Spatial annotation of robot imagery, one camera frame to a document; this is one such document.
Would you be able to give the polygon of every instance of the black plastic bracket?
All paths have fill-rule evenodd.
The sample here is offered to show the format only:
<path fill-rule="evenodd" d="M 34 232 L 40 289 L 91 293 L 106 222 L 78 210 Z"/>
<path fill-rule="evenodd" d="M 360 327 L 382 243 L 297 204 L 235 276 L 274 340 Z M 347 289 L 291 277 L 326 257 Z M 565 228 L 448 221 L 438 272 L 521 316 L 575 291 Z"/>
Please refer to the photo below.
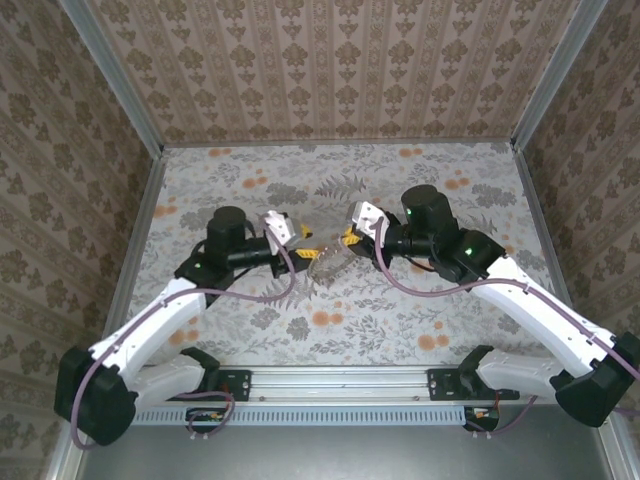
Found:
<path fill-rule="evenodd" d="M 460 371 L 457 368 L 431 368 L 427 370 L 429 385 L 429 399 L 432 402 L 466 401 L 496 399 L 496 390 L 492 390 L 482 384 L 480 388 L 469 390 L 461 381 Z M 500 400 L 518 400 L 520 394 L 513 390 L 498 390 Z"/>
<path fill-rule="evenodd" d="M 197 360 L 205 369 L 204 377 L 197 390 L 192 393 L 223 391 L 231 394 L 236 402 L 246 402 L 251 393 L 251 370 L 220 370 L 220 362 L 198 348 L 186 348 L 182 355 Z M 211 402 L 220 397 L 203 397 L 192 399 L 193 402 Z"/>
<path fill-rule="evenodd" d="M 71 421 L 73 402 L 80 382 L 93 365 L 91 353 L 73 347 L 60 360 L 54 411 Z M 129 428 L 136 414 L 138 395 L 127 389 L 118 368 L 98 367 L 80 401 L 78 428 L 99 445 L 109 445 Z"/>

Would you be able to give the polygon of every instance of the black joint housing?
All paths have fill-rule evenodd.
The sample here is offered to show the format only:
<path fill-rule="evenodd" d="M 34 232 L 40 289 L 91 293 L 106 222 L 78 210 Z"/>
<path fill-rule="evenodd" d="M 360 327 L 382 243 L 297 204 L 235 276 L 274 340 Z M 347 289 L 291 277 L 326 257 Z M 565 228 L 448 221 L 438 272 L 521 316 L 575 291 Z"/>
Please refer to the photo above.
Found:
<path fill-rule="evenodd" d="M 484 233 L 459 228 L 447 197 L 433 185 L 410 188 L 402 195 L 402 205 L 407 225 L 401 245 L 390 243 L 392 254 L 427 257 L 438 275 L 449 282 L 464 285 L 486 278 L 489 266 L 505 255 Z"/>
<path fill-rule="evenodd" d="M 633 368 L 640 365 L 640 339 L 627 332 L 618 338 L 613 350 Z M 607 355 L 593 371 L 573 378 L 563 371 L 550 380 L 558 404 L 580 423 L 601 426 L 634 382 L 613 357 Z"/>
<path fill-rule="evenodd" d="M 60 360 L 53 409 L 68 421 L 71 421 L 80 382 L 93 363 L 91 353 L 77 347 L 68 350 Z M 99 445 L 115 442 L 133 421 L 137 396 L 127 389 L 117 367 L 101 365 L 89 380 L 80 401 L 78 428 Z"/>

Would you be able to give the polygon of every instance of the metal corner post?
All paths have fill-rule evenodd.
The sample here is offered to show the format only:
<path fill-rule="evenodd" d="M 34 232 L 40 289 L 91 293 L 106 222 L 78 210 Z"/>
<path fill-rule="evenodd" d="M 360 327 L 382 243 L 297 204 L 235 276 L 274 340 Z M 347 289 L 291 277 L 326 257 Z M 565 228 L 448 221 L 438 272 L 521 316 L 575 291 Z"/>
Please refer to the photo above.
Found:
<path fill-rule="evenodd" d="M 553 242 L 551 241 L 551 235 L 549 234 L 549 229 L 547 228 L 544 214 L 542 213 L 542 207 L 540 206 L 540 201 L 536 195 L 533 180 L 529 174 L 529 167 L 527 166 L 524 154 L 520 148 L 516 147 L 513 154 L 516 167 L 518 168 L 518 173 L 520 174 L 520 180 L 522 181 L 524 194 L 527 197 L 527 202 L 529 202 L 531 216 L 533 217 L 533 224 L 536 228 L 536 232 L 538 233 L 538 238 L 540 239 L 542 252 L 547 260 L 549 276 L 553 283 L 554 293 L 565 304 L 571 306 L 571 296 L 569 295 L 569 290 L 567 289 L 564 277 L 562 276 L 560 262 L 558 261 L 556 251 L 553 248 Z"/>
<path fill-rule="evenodd" d="M 582 0 L 576 8 L 511 135 L 516 148 L 524 150 L 531 139 L 606 4 L 607 0 Z"/>
<path fill-rule="evenodd" d="M 151 165 L 147 186 L 142 196 L 136 223 L 129 239 L 129 247 L 120 271 L 120 278 L 107 315 L 103 336 L 107 336 L 117 330 L 127 318 L 129 302 L 131 301 L 147 234 L 153 219 L 153 210 L 162 188 L 165 167 L 166 162 L 162 158 L 154 161 Z M 82 456 L 83 452 L 78 450 L 71 442 L 70 427 L 65 422 L 49 464 L 47 480 L 75 479 L 80 468 Z"/>
<path fill-rule="evenodd" d="M 162 136 L 109 46 L 86 0 L 60 0 L 107 83 L 154 161 L 162 155 Z"/>

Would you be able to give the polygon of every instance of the metal frame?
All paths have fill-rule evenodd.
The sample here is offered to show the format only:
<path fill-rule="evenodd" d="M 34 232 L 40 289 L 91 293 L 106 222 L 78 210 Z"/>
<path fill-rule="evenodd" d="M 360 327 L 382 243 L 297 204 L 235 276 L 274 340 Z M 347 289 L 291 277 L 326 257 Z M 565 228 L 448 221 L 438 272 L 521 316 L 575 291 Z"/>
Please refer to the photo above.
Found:
<path fill-rule="evenodd" d="M 184 427 L 188 425 L 187 406 L 158 407 L 136 415 L 132 425 L 141 427 Z M 463 406 L 432 405 L 385 406 L 260 406 L 237 405 L 228 421 L 230 427 L 361 427 L 361 426 L 427 426 L 466 423 Z M 192 426 L 214 426 L 219 422 L 194 420 Z"/>
<path fill-rule="evenodd" d="M 113 301 L 109 307 L 107 320 L 105 322 L 103 338 L 115 332 L 122 326 L 123 319 L 127 318 L 129 303 L 133 295 L 133 287 L 135 286 L 142 254 L 147 243 L 147 235 L 151 228 L 153 220 L 153 212 L 158 203 L 158 195 L 162 188 L 164 172 L 167 166 L 166 159 L 158 159 L 151 164 L 147 186 L 145 187 L 140 208 L 136 217 L 136 222 L 129 238 L 129 247 L 124 257 L 120 277 L 113 293 Z"/>
<path fill-rule="evenodd" d="M 251 142 L 218 142 L 218 143 L 168 143 L 165 148 L 220 148 L 220 147 L 286 147 L 297 145 L 414 145 L 424 143 L 505 143 L 509 142 L 509 137 L 485 137 L 473 139 L 469 137 L 445 137 L 445 138 L 344 138 L 336 140 L 264 140 Z"/>
<path fill-rule="evenodd" d="M 531 139 L 606 4 L 607 0 L 584 0 L 576 8 L 513 131 L 511 138 L 516 147 L 524 149 Z"/>
<path fill-rule="evenodd" d="M 513 155 L 516 167 L 518 168 L 518 174 L 520 175 L 524 194 L 527 197 L 527 202 L 529 203 L 529 209 L 531 210 L 531 216 L 533 217 L 533 224 L 536 228 L 536 232 L 538 233 L 540 245 L 542 246 L 542 253 L 544 254 L 544 258 L 547 261 L 547 266 L 549 268 L 549 276 L 553 283 L 553 293 L 556 297 L 562 300 L 563 303 L 572 307 L 573 304 L 571 303 L 571 296 L 569 295 L 567 284 L 562 276 L 560 262 L 558 261 L 558 256 L 553 248 L 553 242 L 551 241 L 551 235 L 547 228 L 547 222 L 545 221 L 544 214 L 542 213 L 542 206 L 540 205 L 540 200 L 536 195 L 536 189 L 533 186 L 533 179 L 529 174 L 529 167 L 527 166 L 522 149 L 519 147 L 513 148 Z"/>
<path fill-rule="evenodd" d="M 627 420 L 619 413 L 614 413 L 599 431 L 613 478 L 640 478 L 638 456 L 629 433 Z"/>
<path fill-rule="evenodd" d="M 451 365 L 253 367 L 224 366 L 223 370 L 251 370 L 247 403 L 265 406 L 481 406 L 492 401 L 437 401 L 429 397 L 427 370 Z M 504 400 L 524 405 L 527 398 Z M 185 405 L 203 402 L 183 401 Z M 541 405 L 553 404 L 544 399 Z"/>

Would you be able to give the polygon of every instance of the floor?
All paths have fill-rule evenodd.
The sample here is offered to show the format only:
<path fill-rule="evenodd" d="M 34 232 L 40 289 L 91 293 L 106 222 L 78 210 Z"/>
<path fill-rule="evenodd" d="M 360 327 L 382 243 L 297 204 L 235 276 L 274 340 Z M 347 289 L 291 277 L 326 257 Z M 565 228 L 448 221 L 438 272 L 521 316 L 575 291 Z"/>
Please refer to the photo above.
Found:
<path fill-rule="evenodd" d="M 597 431 L 557 407 L 535 407 L 490 440 L 462 427 L 230 427 L 193 441 L 179 427 L 134 427 L 87 454 L 80 472 L 87 480 L 612 478 Z"/>
<path fill-rule="evenodd" d="M 167 149 L 167 170 L 134 289 L 130 315 L 151 301 L 205 236 L 223 205 L 249 219 L 286 211 L 314 231 L 308 246 L 334 245 L 348 206 L 369 200 L 400 213 L 400 196 L 430 183 L 447 194 L 461 225 L 502 243 L 519 264 L 551 288 L 533 220 L 507 143 L 360 144 Z M 405 285 L 430 290 L 447 283 L 394 260 Z M 259 305 L 223 298 L 177 331 L 154 357 L 188 345 L 227 365 L 378 365 L 458 363 L 475 346 L 519 353 L 542 347 L 509 317 L 470 294 L 417 300 L 393 290 L 358 260 L 330 287 L 305 274 L 285 300 Z M 235 291 L 265 295 L 288 278 L 268 268 Z"/>

